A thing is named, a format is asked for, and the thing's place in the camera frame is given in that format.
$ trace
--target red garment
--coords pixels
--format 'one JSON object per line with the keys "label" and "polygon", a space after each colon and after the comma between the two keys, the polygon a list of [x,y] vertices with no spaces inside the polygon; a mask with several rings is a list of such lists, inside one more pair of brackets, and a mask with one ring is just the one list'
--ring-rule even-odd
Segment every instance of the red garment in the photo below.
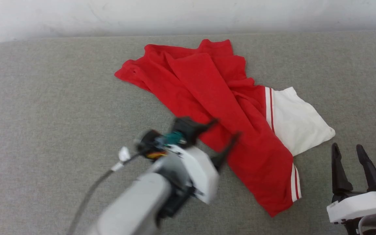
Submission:
{"label": "red garment", "polygon": [[298,172],[267,122],[273,91],[255,86],[245,66],[229,40],[205,39],[198,49],[147,45],[142,58],[128,60],[115,76],[152,92],[176,116],[201,123],[218,118],[219,124],[201,136],[213,150],[220,151],[242,132],[228,164],[273,217],[300,198]]}

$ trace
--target gray fabric surface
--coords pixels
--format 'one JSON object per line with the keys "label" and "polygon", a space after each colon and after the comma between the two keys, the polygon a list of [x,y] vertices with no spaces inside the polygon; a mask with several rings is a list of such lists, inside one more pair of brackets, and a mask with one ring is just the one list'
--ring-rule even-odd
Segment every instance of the gray fabric surface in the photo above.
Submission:
{"label": "gray fabric surface", "polygon": [[[197,47],[231,39],[257,83],[293,86],[336,130],[294,158],[303,198],[275,218],[228,167],[210,205],[190,200],[163,234],[344,234],[328,221],[330,145],[356,190],[365,190],[355,145],[376,164],[376,32],[41,39],[0,43],[0,235],[64,234],[89,186],[141,131],[166,131],[173,115],[154,95],[116,79],[148,43]],[[83,234],[149,163],[137,159],[95,193]]]}

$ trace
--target white fabric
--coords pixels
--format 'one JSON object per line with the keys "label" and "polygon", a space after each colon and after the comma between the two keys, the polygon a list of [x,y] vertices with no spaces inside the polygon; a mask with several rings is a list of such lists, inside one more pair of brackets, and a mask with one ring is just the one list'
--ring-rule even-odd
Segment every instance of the white fabric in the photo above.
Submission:
{"label": "white fabric", "polygon": [[268,124],[272,127],[273,121],[275,135],[293,156],[330,140],[336,134],[313,106],[297,96],[294,88],[272,90],[271,96],[273,113],[267,112]]}

